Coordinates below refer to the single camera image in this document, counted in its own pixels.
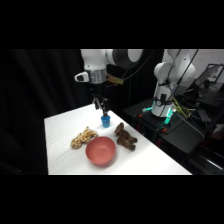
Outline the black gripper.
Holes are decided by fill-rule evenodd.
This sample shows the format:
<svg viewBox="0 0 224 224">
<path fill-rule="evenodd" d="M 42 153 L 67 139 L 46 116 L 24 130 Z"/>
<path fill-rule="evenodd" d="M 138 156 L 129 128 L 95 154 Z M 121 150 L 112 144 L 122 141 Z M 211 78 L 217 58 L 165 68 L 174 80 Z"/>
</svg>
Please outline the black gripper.
<svg viewBox="0 0 224 224">
<path fill-rule="evenodd" d="M 103 116 L 107 117 L 109 101 L 108 99 L 105 98 L 106 97 L 106 83 L 91 84 L 90 92 L 91 92 L 91 95 L 94 97 L 93 103 L 95 104 L 95 109 L 96 110 L 101 109 L 101 106 L 102 106 Z"/>
</svg>

